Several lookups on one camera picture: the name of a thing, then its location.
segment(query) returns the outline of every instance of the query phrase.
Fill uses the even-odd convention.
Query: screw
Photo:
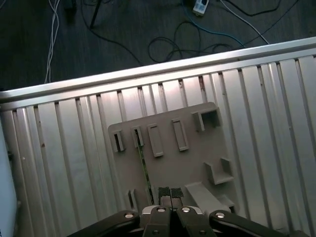
[[[127,218],[127,219],[133,218],[133,216],[134,216],[134,214],[132,214],[132,213],[125,214],[125,218]]]
[[[166,209],[165,209],[164,207],[158,207],[158,208],[157,208],[157,211],[158,211],[158,212],[165,212]]]
[[[183,207],[181,210],[182,210],[183,212],[189,212],[189,211],[190,211],[190,209],[189,209],[188,207]]]
[[[215,216],[216,216],[217,218],[224,218],[224,217],[225,217],[225,214],[224,214],[224,213],[221,213],[221,212],[218,212],[218,213],[215,214]]]
[[[198,233],[199,233],[201,236],[206,235],[206,231],[204,231],[204,230],[201,230],[201,231],[199,231]]]

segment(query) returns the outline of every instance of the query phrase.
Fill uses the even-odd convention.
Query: black cable
[[[280,7],[280,4],[281,4],[281,0],[278,1],[277,5],[275,8],[273,9],[270,9],[270,10],[265,10],[265,11],[260,11],[260,12],[256,12],[256,13],[247,13],[245,12],[243,9],[241,9],[238,5],[236,5],[236,3],[233,3],[232,1],[230,0],[224,0],[226,2],[228,2],[229,4],[231,4],[232,6],[234,6],[236,9],[238,9],[239,11],[241,11],[243,14],[247,15],[247,16],[257,16],[257,15],[261,15],[261,14],[265,14],[265,13],[269,13],[269,12],[274,12],[276,11],[279,7]]]
[[[127,52],[129,52],[130,55],[133,56],[133,58],[138,62],[138,64],[139,64],[140,66],[143,65],[143,64],[141,63],[141,61],[135,56],[135,54],[134,54],[130,49],[128,49],[125,45],[123,45],[123,44],[121,44],[121,43],[119,43],[119,42],[117,42],[117,41],[115,41],[115,40],[111,40],[111,39],[105,38],[105,37],[103,37],[103,36],[97,34],[96,32],[94,32],[92,29],[90,29],[90,27],[89,27],[89,25],[88,25],[88,23],[87,23],[87,21],[86,21],[84,15],[83,15],[83,0],[81,0],[80,10],[81,10],[81,16],[82,16],[83,22],[84,22],[85,26],[87,27],[87,29],[88,29],[91,33],[93,33],[96,37],[98,37],[98,38],[100,38],[100,39],[102,39],[102,40],[105,40],[105,41],[107,41],[107,42],[109,42],[109,43],[114,43],[114,44],[116,44],[116,45],[121,46],[121,47],[124,48]]]
[[[181,49],[179,47],[179,45],[176,43],[176,37],[177,37],[177,33],[179,31],[179,29],[181,28],[181,26],[185,25],[185,24],[189,24],[191,26],[193,26],[196,30],[197,30],[197,36],[198,36],[198,47],[196,50],[194,49]],[[152,54],[151,54],[151,47],[154,43],[156,42],[166,42],[168,44],[170,44],[172,46],[172,50],[167,54],[167,56],[163,59],[163,60],[158,60],[153,58]],[[216,44],[212,44],[208,47],[206,47],[205,49],[201,50],[201,34],[200,34],[200,29],[195,26],[192,22],[189,21],[183,21],[181,22],[175,29],[174,34],[173,34],[173,39],[167,38],[167,37],[156,37],[154,39],[152,39],[150,41],[150,43],[148,44],[147,47],[147,51],[148,51],[148,56],[150,57],[150,59],[152,59],[154,62],[156,63],[164,63],[164,62],[168,62],[171,60],[171,58],[174,56],[175,53],[179,53],[180,58],[183,59],[183,53],[189,53],[192,55],[192,57],[197,57],[200,56],[201,54],[210,54],[210,53],[215,53],[215,50],[218,47],[226,47],[229,50],[232,49],[232,47],[228,44],[224,44],[224,43],[216,43]]]
[[[269,28],[267,28],[263,33],[261,33],[261,35],[265,34],[266,32],[268,32],[273,26],[275,26],[300,0],[296,0],[293,5],[282,15],[280,16],[280,18],[275,21]],[[245,43],[243,46],[245,46],[246,44],[249,44],[251,42],[253,42],[254,40],[258,39],[261,35],[253,38],[252,40],[248,41],[247,43]],[[237,48],[234,48],[233,50],[236,50],[236,49],[240,49],[242,48],[242,46],[239,46]]]
[[[84,0],[83,0],[83,5],[85,6],[96,6],[97,5],[97,1],[96,0],[92,0],[93,3],[86,3]],[[112,2],[112,0],[107,0],[107,1],[103,1],[102,4],[108,4]]]

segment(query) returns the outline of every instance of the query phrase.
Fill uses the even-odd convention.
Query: white panel
[[[186,92],[188,106],[199,105],[203,103],[198,77],[183,79],[183,85]]]
[[[143,114],[139,100],[138,89],[135,87],[122,90],[122,96],[124,100],[127,121],[141,118]]]
[[[184,107],[178,80],[164,82],[163,90],[166,97],[168,111]]]
[[[313,56],[300,58],[300,68],[310,111],[314,136],[316,136],[316,63]]]
[[[46,229],[47,236],[57,236],[58,234],[58,227],[54,225],[54,218],[51,206],[51,198],[48,190],[48,181],[46,176],[48,173],[45,173],[45,169],[48,170],[47,166],[45,168],[43,162],[43,156],[41,154],[41,145],[40,145],[40,138],[39,138],[39,131],[38,131],[38,122],[36,121],[36,116],[33,107],[27,108],[27,116],[29,122],[29,129],[30,129],[30,140],[31,144],[30,147],[33,148],[32,155],[35,160],[36,165],[36,172],[38,175],[39,181],[39,189],[41,194],[41,202],[42,202],[42,211],[44,215],[45,224],[43,227]]]
[[[152,84],[151,87],[153,90],[153,97],[154,97],[156,112],[157,112],[157,114],[160,114],[163,112],[163,105],[162,105],[161,97],[160,97],[160,93],[159,93],[159,85]]]
[[[60,235],[67,236],[77,231],[78,226],[75,219],[75,203],[72,201],[68,183],[55,104],[39,105],[39,117],[44,140],[42,146],[45,147]]]
[[[281,165],[284,189],[286,192],[289,218],[293,229],[309,233],[307,216],[304,208],[302,189],[297,170],[296,159],[287,122],[282,89],[275,63],[262,65],[262,74],[271,113],[276,147]]]
[[[228,108],[226,108],[226,95],[223,94],[223,90],[221,87],[221,81],[219,78],[218,73],[212,74],[211,75],[212,79],[212,87],[214,87],[214,93],[215,93],[215,103],[218,106],[220,113],[221,113],[221,118],[223,122],[223,131],[225,135],[225,142],[226,142],[226,147],[227,147],[227,153],[229,156],[229,159],[232,162],[232,168],[234,172],[234,184],[236,186],[236,193],[237,193],[237,198],[239,200],[238,206],[239,210],[237,210],[238,215],[242,217],[247,217],[246,216],[246,210],[245,210],[245,205],[244,205],[244,197],[242,195],[242,190],[244,189],[242,179],[240,176],[240,172],[238,172],[237,168],[237,157],[235,156],[235,151],[234,151],[234,146],[233,146],[233,141],[234,137],[231,133],[230,129],[230,118],[229,118],[229,111]]]
[[[313,228],[316,228],[316,162],[311,134],[305,114],[304,102],[294,60],[280,63],[290,115],[292,119],[295,142],[299,155],[304,180],[308,209],[311,210]]]
[[[5,141],[8,143],[8,149],[14,154],[15,162],[12,163],[13,182],[16,190],[17,200],[21,202],[23,208],[18,208],[19,213],[19,228],[23,230],[23,234],[28,237],[33,237],[33,225],[31,221],[32,207],[29,206],[28,197],[26,193],[25,179],[20,160],[19,144],[16,138],[16,128],[13,120],[12,111],[1,114],[3,122],[2,128],[5,135]]]
[[[28,118],[26,109],[17,110],[16,120],[17,138],[20,149],[20,160],[27,187],[28,204],[32,206],[31,220],[34,227],[34,235],[41,236],[46,234],[43,221],[43,206],[40,196],[39,179],[37,176],[36,165],[34,161],[34,153],[28,127]]]
[[[142,87],[142,89],[143,89],[143,94],[144,94],[144,100],[145,100],[145,107],[146,107],[147,116],[154,115],[155,114],[155,110],[154,110],[152,97],[151,97],[151,93],[150,93],[150,86],[149,85],[145,85],[145,86]]]
[[[210,75],[204,75],[203,76],[203,82],[205,87],[205,93],[206,98],[208,102],[215,102],[215,96],[213,91],[213,85],[211,83],[211,76]]]
[[[283,231],[288,231],[281,184],[277,170],[277,158],[274,153],[258,69],[257,67],[245,68],[242,70],[242,73],[257,143],[262,178],[264,179],[267,193],[272,227],[275,230],[283,229]]]
[[[75,100],[59,102],[60,120],[65,143],[64,156],[68,162],[74,199],[80,220],[80,227],[87,227],[97,221],[91,190],[89,170],[86,163],[78,112]]]
[[[118,93],[116,91],[113,91],[101,94],[101,98],[107,127],[112,124],[122,122]]]
[[[97,97],[96,96],[90,96],[90,105],[91,105],[91,116],[93,119],[93,125],[94,125],[94,133],[95,133],[95,139],[98,149],[98,162],[95,161],[95,166],[100,165],[100,169],[103,176],[103,189],[105,191],[106,199],[102,199],[100,197],[101,203],[103,203],[103,206],[105,206],[105,203],[107,204],[107,212],[106,216],[113,215],[118,211],[118,204],[116,201],[115,193],[114,193],[114,183],[111,176],[111,173],[114,172],[115,168],[110,168],[110,161],[109,161],[109,155],[107,153],[106,149],[106,142],[104,139],[104,133],[103,133],[103,126],[101,123],[101,116],[100,116],[100,108],[98,106]]]
[[[223,77],[245,184],[250,219],[267,226],[267,215],[238,71],[223,72]]]

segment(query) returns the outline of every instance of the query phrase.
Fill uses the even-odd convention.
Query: power strip
[[[193,13],[197,16],[203,16],[206,11],[208,3],[209,0],[197,0],[193,8]]]

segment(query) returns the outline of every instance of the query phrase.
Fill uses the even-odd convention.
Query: cable
[[[3,7],[3,5],[6,3],[6,0],[3,0],[3,2],[0,4],[0,10]]]
[[[245,12],[244,10],[242,10],[239,6],[237,6],[235,3],[233,3],[232,1],[230,0],[224,0],[226,2],[228,2],[229,4],[231,4],[232,6],[234,6],[235,8],[237,8],[239,11],[241,11],[243,14],[245,14],[246,16],[257,16],[257,15],[261,15],[261,14],[265,14],[265,13],[269,13],[269,12],[274,12],[276,11],[279,7],[280,7],[280,4],[281,4],[281,0],[278,1],[277,5],[275,8],[271,9],[271,10],[265,10],[265,11],[260,11],[260,12],[257,12],[257,13],[253,13],[253,14],[250,14],[250,13],[247,13]]]
[[[51,9],[53,10],[53,18],[52,18],[52,25],[51,25],[50,45],[49,45],[49,52],[48,52],[48,57],[47,57],[46,76],[45,76],[44,83],[51,82],[50,64],[51,64],[51,61],[53,59],[54,46],[55,46],[55,42],[56,42],[57,32],[59,29],[59,18],[58,18],[58,14],[57,14],[57,8],[58,8],[60,0],[55,0],[54,6],[52,5],[50,0],[48,0],[48,2],[49,2]],[[54,34],[55,19],[57,19],[57,27],[56,27],[55,34]]]
[[[197,37],[198,37],[198,49],[197,50],[193,50],[193,49],[181,49],[177,43],[175,42],[176,41],[176,36],[177,36],[177,33],[178,31],[180,30],[181,26],[185,25],[185,24],[189,24],[190,26],[193,26],[196,30],[197,30]],[[170,44],[172,46],[172,50],[167,54],[167,56],[165,57],[165,59],[163,60],[158,60],[158,59],[155,59],[153,58],[152,54],[151,54],[151,47],[154,43],[156,42],[166,42],[168,44]],[[184,22],[181,22],[177,27],[176,27],[176,30],[173,34],[173,39],[169,39],[167,37],[156,37],[154,38],[153,40],[150,41],[150,43],[148,44],[148,47],[147,47],[147,51],[148,51],[148,56],[150,57],[150,59],[152,59],[154,62],[156,63],[164,63],[164,62],[168,62],[171,60],[171,58],[174,56],[175,53],[179,53],[180,55],[180,58],[183,59],[184,58],[184,55],[183,53],[189,53],[191,54],[192,56],[200,56],[201,54],[210,54],[210,53],[215,53],[215,50],[218,48],[218,47],[225,47],[225,48],[228,48],[229,50],[232,49],[232,47],[229,45],[229,44],[224,44],[224,43],[216,43],[216,44],[212,44],[204,49],[201,50],[201,35],[200,35],[200,29],[194,25],[192,22],[189,22],[189,21],[184,21]]]
[[[198,27],[199,29],[201,29],[201,30],[203,30],[203,31],[205,31],[205,32],[208,32],[208,33],[210,33],[210,34],[213,34],[213,35],[220,35],[220,36],[229,37],[229,38],[231,38],[231,39],[237,41],[241,46],[244,46],[244,44],[243,44],[240,40],[238,40],[237,38],[235,38],[234,36],[231,36],[231,35],[228,35],[228,34],[225,34],[225,33],[222,33],[222,32],[209,31],[209,30],[207,30],[206,28],[204,28],[204,27],[202,27],[202,26],[199,26],[199,25],[198,25],[196,22],[194,22],[194,20],[189,16],[189,14],[188,14],[186,8],[184,7],[183,1],[184,1],[184,0],[182,0],[181,2],[182,2],[182,8],[183,8],[183,10],[184,10],[184,13],[185,13],[185,15],[188,17],[188,19],[189,19],[196,27]]]
[[[280,18],[275,21],[269,28],[267,28],[261,35],[264,35],[266,32],[268,32],[273,26],[275,26],[300,0],[296,0],[293,5],[282,15],[280,16]],[[251,42],[253,42],[254,40],[258,39],[260,36],[257,36],[255,38],[253,38],[252,40],[248,41],[247,43],[245,43],[244,45],[247,45]]]
[[[81,9],[81,16],[82,16],[83,22],[84,22],[85,26],[87,27],[87,29],[88,29],[91,33],[93,33],[96,37],[98,37],[98,38],[100,38],[100,39],[102,39],[102,40],[104,40],[104,41],[107,41],[107,42],[109,42],[109,43],[114,43],[114,44],[116,44],[116,45],[121,46],[121,47],[124,48],[127,52],[129,52],[130,55],[132,55],[132,57],[138,62],[138,64],[139,64],[140,66],[143,65],[143,63],[135,56],[135,54],[134,54],[130,49],[128,49],[125,45],[123,45],[123,44],[121,44],[121,43],[119,43],[119,42],[117,42],[117,41],[115,41],[115,40],[111,40],[111,39],[105,38],[105,37],[103,37],[103,36],[97,34],[96,32],[94,32],[92,29],[90,29],[90,27],[88,26],[88,23],[87,23],[87,21],[86,21],[84,15],[83,15],[83,0],[81,0],[80,9]]]
[[[85,6],[96,6],[97,5],[97,0],[92,0],[93,3],[86,3],[84,0],[83,0],[83,4]],[[107,0],[107,1],[103,1],[102,4],[108,4],[112,2],[112,0]]]
[[[250,26],[251,28],[253,28],[253,30],[255,31],[255,32],[257,32],[258,33],[258,35],[267,43],[267,44],[270,44],[267,40],[266,40],[266,38],[251,24],[251,23],[249,23],[248,21],[246,21],[245,19],[243,19],[241,16],[239,16],[239,15],[237,15],[236,13],[234,13],[224,2],[223,2],[223,0],[219,0],[223,5],[224,5],[224,7],[228,10],[228,11],[230,11],[235,17],[237,17],[237,18],[239,18],[240,20],[242,20],[244,23],[246,23],[248,26]]]

